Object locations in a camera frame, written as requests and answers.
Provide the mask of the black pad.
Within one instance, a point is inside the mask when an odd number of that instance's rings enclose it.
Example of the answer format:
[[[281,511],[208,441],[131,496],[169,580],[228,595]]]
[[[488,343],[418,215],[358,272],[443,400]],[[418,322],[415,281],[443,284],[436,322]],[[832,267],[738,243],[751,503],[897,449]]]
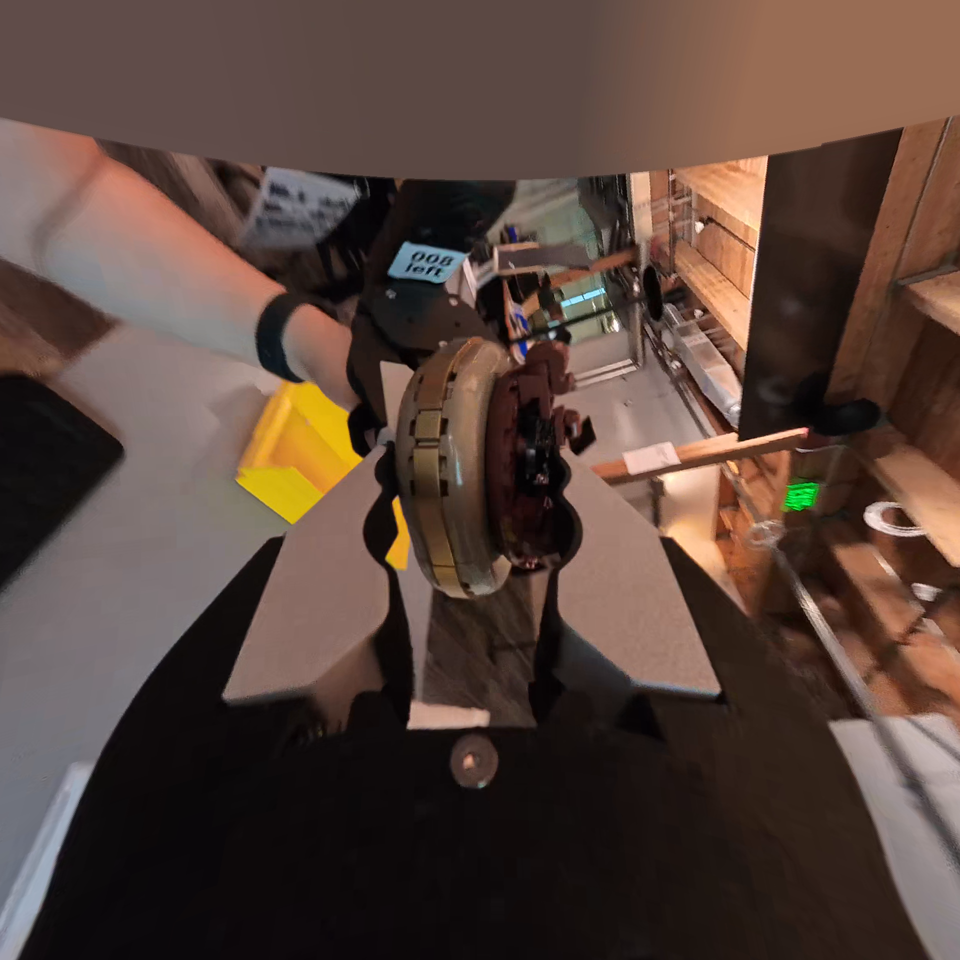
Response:
[[[42,381],[1,376],[1,588],[122,462],[122,443]]]

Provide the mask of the black wristband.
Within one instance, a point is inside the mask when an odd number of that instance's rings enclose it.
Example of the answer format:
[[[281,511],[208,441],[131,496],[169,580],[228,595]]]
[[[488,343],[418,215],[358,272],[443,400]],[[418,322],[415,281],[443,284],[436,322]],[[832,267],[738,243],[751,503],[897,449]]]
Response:
[[[318,306],[316,297],[283,292],[270,299],[260,312],[254,331],[254,343],[261,369],[285,382],[299,385],[300,377],[289,365],[283,345],[286,329],[294,313],[303,306]]]

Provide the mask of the white paper sign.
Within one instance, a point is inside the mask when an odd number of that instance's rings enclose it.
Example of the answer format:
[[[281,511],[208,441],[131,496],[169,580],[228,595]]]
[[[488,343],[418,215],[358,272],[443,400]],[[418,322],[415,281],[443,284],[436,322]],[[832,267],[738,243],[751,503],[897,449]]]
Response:
[[[326,240],[364,197],[351,181],[267,167],[239,234],[247,250],[300,251]]]

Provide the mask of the white label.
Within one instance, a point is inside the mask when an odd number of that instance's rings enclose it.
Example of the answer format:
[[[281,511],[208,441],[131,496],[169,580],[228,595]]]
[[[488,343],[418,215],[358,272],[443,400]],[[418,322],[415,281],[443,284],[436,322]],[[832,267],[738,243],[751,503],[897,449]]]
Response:
[[[669,440],[624,451],[622,460],[627,474],[634,477],[665,474],[682,465],[677,448]]]

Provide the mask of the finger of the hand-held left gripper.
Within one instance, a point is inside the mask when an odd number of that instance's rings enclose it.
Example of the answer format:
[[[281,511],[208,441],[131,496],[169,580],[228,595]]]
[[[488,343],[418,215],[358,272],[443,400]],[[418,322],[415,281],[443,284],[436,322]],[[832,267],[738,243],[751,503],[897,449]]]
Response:
[[[386,426],[379,431],[378,442],[390,443],[396,439],[403,397],[415,371],[404,364],[386,361],[380,363],[379,369]]]

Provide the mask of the thin metal rod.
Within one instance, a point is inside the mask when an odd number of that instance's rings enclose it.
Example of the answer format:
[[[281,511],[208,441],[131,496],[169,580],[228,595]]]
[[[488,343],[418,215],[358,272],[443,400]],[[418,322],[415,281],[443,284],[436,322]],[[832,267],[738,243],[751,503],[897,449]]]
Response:
[[[846,691],[870,723],[875,739],[893,765],[902,785],[911,794],[923,820],[936,834],[951,869],[958,874],[959,843],[956,830],[931,792],[929,784],[911,761],[904,744],[894,733],[890,722],[880,713],[866,682],[858,674],[827,618],[822,614],[799,572],[781,547],[784,534],[785,528],[782,523],[765,519],[750,525],[747,542],[756,549],[768,552],[772,557]]]

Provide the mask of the person's left forearm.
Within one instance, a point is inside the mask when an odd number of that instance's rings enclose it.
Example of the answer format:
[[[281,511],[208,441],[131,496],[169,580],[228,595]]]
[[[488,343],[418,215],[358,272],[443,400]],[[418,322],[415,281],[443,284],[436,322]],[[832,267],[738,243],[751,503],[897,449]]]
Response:
[[[94,150],[30,185],[26,263],[131,326],[259,366],[260,314],[277,283],[149,182]]]

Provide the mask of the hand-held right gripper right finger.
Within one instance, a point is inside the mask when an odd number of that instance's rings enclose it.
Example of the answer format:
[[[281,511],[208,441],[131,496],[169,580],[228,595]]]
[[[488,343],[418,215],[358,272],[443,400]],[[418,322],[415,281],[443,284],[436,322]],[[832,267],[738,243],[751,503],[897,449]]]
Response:
[[[721,683],[657,529],[573,454],[558,465],[570,542],[547,582],[532,707],[565,694],[592,707],[655,696],[719,702]]]

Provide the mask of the person's left hand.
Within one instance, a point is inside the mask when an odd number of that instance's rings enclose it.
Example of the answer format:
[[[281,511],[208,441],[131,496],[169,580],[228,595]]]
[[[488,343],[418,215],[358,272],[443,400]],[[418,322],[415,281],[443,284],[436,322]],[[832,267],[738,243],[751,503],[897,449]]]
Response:
[[[351,345],[351,330],[312,304],[299,306],[284,328],[290,370],[347,413],[360,403],[347,376]]]

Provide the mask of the yellow plastic bin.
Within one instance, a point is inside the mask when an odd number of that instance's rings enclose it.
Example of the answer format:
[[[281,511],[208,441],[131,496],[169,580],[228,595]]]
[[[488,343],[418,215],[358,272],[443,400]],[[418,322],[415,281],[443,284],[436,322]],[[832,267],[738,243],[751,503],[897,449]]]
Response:
[[[361,463],[348,418],[315,385],[281,383],[253,428],[236,482],[284,522],[298,522]]]

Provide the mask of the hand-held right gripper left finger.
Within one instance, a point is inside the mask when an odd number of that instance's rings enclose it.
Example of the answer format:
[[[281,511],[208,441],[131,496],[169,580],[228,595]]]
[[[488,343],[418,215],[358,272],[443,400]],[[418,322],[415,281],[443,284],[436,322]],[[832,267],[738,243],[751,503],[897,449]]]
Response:
[[[413,651],[388,553],[400,529],[394,450],[378,446],[285,534],[223,689],[233,706],[303,701],[347,724],[384,693],[407,724]]]

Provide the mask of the round tan brick-built model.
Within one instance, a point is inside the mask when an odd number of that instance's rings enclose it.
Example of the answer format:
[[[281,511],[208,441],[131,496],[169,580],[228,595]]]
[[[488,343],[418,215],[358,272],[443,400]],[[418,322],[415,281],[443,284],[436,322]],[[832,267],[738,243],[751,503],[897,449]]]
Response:
[[[512,571],[550,570],[572,552],[563,450],[594,441],[566,406],[565,342],[535,342],[522,362],[478,337],[448,342],[413,374],[397,414],[394,464],[414,556],[455,599],[498,592]]]

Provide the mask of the black panel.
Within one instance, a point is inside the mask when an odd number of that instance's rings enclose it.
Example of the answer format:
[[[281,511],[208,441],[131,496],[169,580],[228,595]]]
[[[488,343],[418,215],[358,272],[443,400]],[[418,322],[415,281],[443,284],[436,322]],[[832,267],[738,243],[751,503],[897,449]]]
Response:
[[[771,154],[750,295],[741,441],[844,437],[882,409],[827,392],[903,131]]]

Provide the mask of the wooden plank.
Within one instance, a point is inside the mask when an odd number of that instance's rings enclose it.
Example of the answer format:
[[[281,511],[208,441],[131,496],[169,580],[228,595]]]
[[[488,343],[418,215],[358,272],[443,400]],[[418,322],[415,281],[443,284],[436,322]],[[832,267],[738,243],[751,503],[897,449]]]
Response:
[[[744,440],[738,438],[736,433],[727,433],[704,438],[686,445],[675,446],[681,466],[659,475],[647,474],[639,477],[629,475],[622,460],[622,455],[610,462],[596,463],[592,466],[592,470],[607,484],[614,486],[793,450],[808,436],[809,430],[807,428],[792,429]]]

